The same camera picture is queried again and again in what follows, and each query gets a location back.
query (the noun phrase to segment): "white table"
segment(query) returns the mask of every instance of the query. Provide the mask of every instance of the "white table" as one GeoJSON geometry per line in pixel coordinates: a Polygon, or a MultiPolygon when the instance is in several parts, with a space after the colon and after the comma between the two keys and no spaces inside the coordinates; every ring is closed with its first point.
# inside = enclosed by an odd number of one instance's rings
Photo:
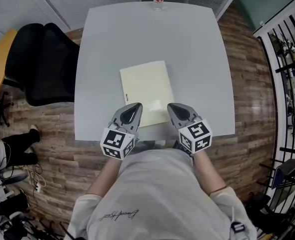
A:
{"type": "MultiPolygon", "coordinates": [[[[88,11],[78,55],[75,139],[101,140],[104,127],[125,105],[120,69],[165,61],[175,102],[207,119],[214,136],[235,133],[231,74],[210,8],[165,2],[127,2],[88,11]]],[[[176,138],[170,122],[138,129],[143,141],[176,138]]]]}

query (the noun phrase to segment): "shirt sleeve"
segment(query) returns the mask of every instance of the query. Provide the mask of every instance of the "shirt sleeve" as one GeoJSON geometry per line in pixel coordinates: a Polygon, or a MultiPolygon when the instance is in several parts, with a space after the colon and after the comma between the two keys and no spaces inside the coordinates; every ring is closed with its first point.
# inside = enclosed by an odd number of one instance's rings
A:
{"type": "MultiPolygon", "coordinates": [[[[75,238],[88,239],[87,226],[89,220],[101,201],[102,197],[96,194],[85,194],[80,196],[74,205],[71,221],[67,231],[75,238]]],[[[68,235],[64,240],[71,240],[68,235]]]]}
{"type": "Polygon", "coordinates": [[[240,222],[244,225],[247,239],[257,239],[257,230],[250,221],[242,202],[231,187],[228,186],[213,192],[209,197],[231,219],[231,222],[240,222]]]}

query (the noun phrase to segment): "black pants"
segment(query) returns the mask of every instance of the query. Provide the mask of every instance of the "black pants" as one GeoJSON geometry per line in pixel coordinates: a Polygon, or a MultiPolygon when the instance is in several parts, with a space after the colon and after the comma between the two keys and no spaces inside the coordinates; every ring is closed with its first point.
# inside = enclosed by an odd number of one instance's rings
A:
{"type": "Polygon", "coordinates": [[[5,146],[7,166],[25,166],[38,163],[38,157],[34,153],[25,153],[33,143],[40,141],[37,130],[31,129],[28,133],[12,135],[2,139],[5,146]]]}

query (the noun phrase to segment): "power outlet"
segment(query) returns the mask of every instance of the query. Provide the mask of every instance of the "power outlet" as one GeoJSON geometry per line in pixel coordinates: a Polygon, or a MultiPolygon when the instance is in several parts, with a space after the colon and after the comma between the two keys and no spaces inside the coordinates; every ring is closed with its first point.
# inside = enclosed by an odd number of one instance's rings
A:
{"type": "Polygon", "coordinates": [[[41,191],[41,185],[40,183],[36,184],[36,192],[40,193],[41,191]]]}

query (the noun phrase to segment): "person in black pants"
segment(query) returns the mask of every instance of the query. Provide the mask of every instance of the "person in black pants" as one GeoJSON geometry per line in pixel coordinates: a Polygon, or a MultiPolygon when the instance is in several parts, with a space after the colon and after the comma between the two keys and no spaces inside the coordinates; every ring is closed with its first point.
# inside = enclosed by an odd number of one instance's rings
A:
{"type": "Polygon", "coordinates": [[[39,141],[40,132],[35,125],[31,126],[28,133],[12,135],[0,140],[0,170],[10,166],[37,164],[37,155],[26,150],[39,141]]]}

